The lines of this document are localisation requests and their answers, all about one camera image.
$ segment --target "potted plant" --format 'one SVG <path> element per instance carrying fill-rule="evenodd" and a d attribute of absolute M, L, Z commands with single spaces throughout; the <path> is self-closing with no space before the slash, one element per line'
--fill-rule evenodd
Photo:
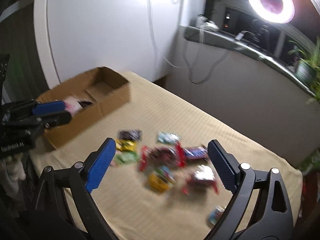
<path fill-rule="evenodd" d="M 310 86 L 317 76 L 317 73 L 320 72 L 320 38 L 317 37 L 316 47 L 311 51 L 295 48 L 288 53 L 292 54 L 296 52 L 301 54 L 296 75 Z"/>
<path fill-rule="evenodd" d="M 312 92 L 314 93 L 314 97 L 310 98 L 306 103 L 310 104 L 314 101 L 318 101 L 320 103 L 320 78 L 319 74 L 317 75 L 317 78 L 315 82 L 311 86 Z"/>

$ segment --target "snack wrapper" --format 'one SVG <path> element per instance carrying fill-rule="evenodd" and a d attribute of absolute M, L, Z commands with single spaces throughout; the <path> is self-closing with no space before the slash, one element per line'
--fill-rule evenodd
<path fill-rule="evenodd" d="M 121 151 L 125 152 L 135 152 L 136 151 L 136 142 L 129 141 L 129 140 L 121 140 Z"/>
<path fill-rule="evenodd" d="M 170 170 L 162 166 L 156 168 L 148 177 L 149 186 L 159 193 L 163 193 L 166 190 L 173 187 L 175 180 Z"/>
<path fill-rule="evenodd" d="M 207 189 L 209 187 L 212 187 L 216 194 L 219 193 L 213 170 L 207 165 L 199 165 L 198 170 L 187 178 L 186 185 L 182 191 L 188 195 L 189 188 Z"/>
<path fill-rule="evenodd" d="M 216 208 L 211 212 L 211 214 L 209 215 L 209 222 L 213 225 L 215 225 L 219 218 L 222 216 L 224 212 L 224 208 L 221 206 L 216 206 Z"/>
<path fill-rule="evenodd" d="M 179 143 L 176 144 L 175 147 L 161 147 L 154 149 L 143 146 L 139 170 L 144 171 L 147 165 L 154 167 L 164 165 L 170 168 L 182 168 L 185 166 L 183 148 Z"/>
<path fill-rule="evenodd" d="M 174 133 L 158 132 L 158 141 L 163 144 L 176 144 L 181 137 Z"/>
<path fill-rule="evenodd" d="M 122 142 L 120 140 L 116 140 L 116 149 L 121 151 Z"/>
<path fill-rule="evenodd" d="M 73 96 L 69 96 L 63 101 L 66 106 L 66 111 L 68 111 L 72 116 L 74 116 L 82 109 L 82 106 L 79 104 L 78 99 Z"/>
<path fill-rule="evenodd" d="M 142 132 L 141 130 L 121 130 L 118 137 L 120 140 L 137 142 L 141 140 Z"/>
<path fill-rule="evenodd" d="M 184 149 L 186 160 L 201 160 L 208 158 L 208 150 L 204 145 Z"/>
<path fill-rule="evenodd" d="M 116 166 L 121 164 L 136 163 L 139 157 L 136 152 L 124 152 L 121 154 L 116 154 L 113 161 Z"/>

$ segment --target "plant pot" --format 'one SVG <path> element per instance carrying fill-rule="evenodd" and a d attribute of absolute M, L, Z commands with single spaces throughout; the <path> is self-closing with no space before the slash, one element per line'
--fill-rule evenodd
<path fill-rule="evenodd" d="M 312 67 L 310 67 L 307 63 L 302 61 L 298 65 L 296 75 L 305 84 L 310 86 L 312 84 L 314 78 L 316 77 L 317 73 Z"/>

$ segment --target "electrical cord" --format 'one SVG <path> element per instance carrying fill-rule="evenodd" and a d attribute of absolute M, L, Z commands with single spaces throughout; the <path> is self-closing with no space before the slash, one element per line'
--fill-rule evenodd
<path fill-rule="evenodd" d="M 153 10 L 152 10 L 152 3 L 151 3 L 151 0 L 147 0 L 147 6 L 148 6 L 148 21 L 149 21 L 149 29 L 150 29 L 150 36 L 151 36 L 151 41 L 152 41 L 152 46 L 154 48 L 154 52 L 155 52 L 155 64 L 156 65 L 156 62 L 158 61 L 158 53 L 160 54 L 160 56 L 172 67 L 175 67 L 175 68 L 185 68 L 185 67 L 177 67 L 175 65 L 173 65 L 166 57 L 164 57 L 162 55 L 162 53 L 160 53 L 160 50 L 156 44 L 156 38 L 155 38 L 155 33 L 154 33 L 154 28 L 153 28 Z M 199 81 L 199 82 L 193 82 L 192 81 L 192 76 L 193 76 L 193 67 L 196 65 L 196 63 L 198 62 L 198 59 L 200 57 L 200 49 L 202 47 L 202 44 L 204 45 L 205 42 L 204 42 L 204 25 L 202 25 L 200 27 L 200 30 L 199 30 L 199 48 L 198 48 L 198 52 L 197 52 L 197 55 L 192 63 L 192 66 L 190 65 L 190 63 L 188 62 L 187 58 L 186 58 L 186 52 L 187 52 L 187 48 L 188 48 L 188 41 L 185 40 L 184 44 L 183 44 L 183 50 L 182 50 L 182 58 L 184 60 L 184 62 L 186 63 L 186 66 L 188 68 L 188 79 L 191 83 L 195 84 L 195 85 L 200 85 L 200 84 L 203 84 L 205 83 L 206 81 L 208 81 L 211 76 L 212 76 L 212 73 L 215 69 L 215 67 L 220 64 L 222 61 L 224 61 L 227 56 L 229 55 L 230 53 L 230 50 L 226 50 L 226 52 L 221 56 L 221 58 L 219 58 L 215 63 L 213 63 L 213 65 L 210 67 L 210 70 L 209 70 L 209 73 L 207 74 L 207 76 Z"/>
<path fill-rule="evenodd" d="M 162 53 L 160 53 L 160 50 L 156 44 L 156 38 L 155 38 L 155 33 L 153 30 L 153 11 L 152 11 L 152 3 L 151 0 L 147 0 L 147 5 L 148 5 L 148 20 L 149 20 L 149 29 L 150 29 L 150 36 L 151 36 L 151 41 L 152 41 L 152 45 L 153 45 L 153 49 L 155 52 L 155 65 L 156 62 L 158 61 L 158 52 L 160 54 L 160 56 L 172 67 L 176 67 L 176 68 L 183 68 L 183 67 L 177 67 L 175 65 L 173 65 L 169 60 L 167 60 L 167 58 L 165 56 L 162 55 Z"/>
<path fill-rule="evenodd" d="M 186 63 L 186 65 L 187 65 L 187 67 L 188 67 L 188 70 L 189 70 L 189 71 L 188 71 L 188 72 L 189 72 L 189 73 L 188 73 L 189 81 L 190 81 L 192 84 L 195 84 L 195 85 L 200 85 L 200 84 L 203 84 L 203 83 L 205 83 L 206 81 L 208 81 L 208 80 L 211 78 L 212 73 L 213 73 L 215 67 L 216 67 L 217 65 L 219 65 L 221 62 L 223 62 L 223 61 L 228 57 L 228 55 L 229 55 L 229 53 L 230 53 L 230 51 L 231 51 L 231 50 L 227 50 L 227 49 L 226 49 L 226 51 L 224 52 L 224 54 L 223 54 L 217 61 L 215 61 L 215 62 L 212 64 L 212 66 L 210 67 L 210 70 L 209 70 L 207 76 L 206 76 L 204 79 L 202 79 L 202 80 L 200 80 L 200 81 L 198 81 L 198 82 L 193 82 L 193 81 L 192 81 L 193 66 L 191 66 L 190 63 L 189 63 L 188 60 L 187 60 L 187 56 L 186 56 L 187 48 L 188 48 L 188 40 L 185 40 L 185 42 L 184 42 L 184 44 L 183 44 L 183 49 L 182 49 L 182 58 L 183 58 L 184 62 Z"/>

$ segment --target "blue candy bar wrapper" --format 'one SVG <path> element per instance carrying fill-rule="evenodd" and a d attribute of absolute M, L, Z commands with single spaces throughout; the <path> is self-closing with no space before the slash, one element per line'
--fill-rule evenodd
<path fill-rule="evenodd" d="M 209 215 L 209 222 L 215 225 L 218 222 L 219 218 L 222 216 L 223 212 L 224 208 L 222 208 L 221 206 L 216 206 L 216 208 Z"/>
<path fill-rule="evenodd" d="M 200 160 L 208 157 L 208 150 L 205 146 L 185 148 L 186 160 Z"/>

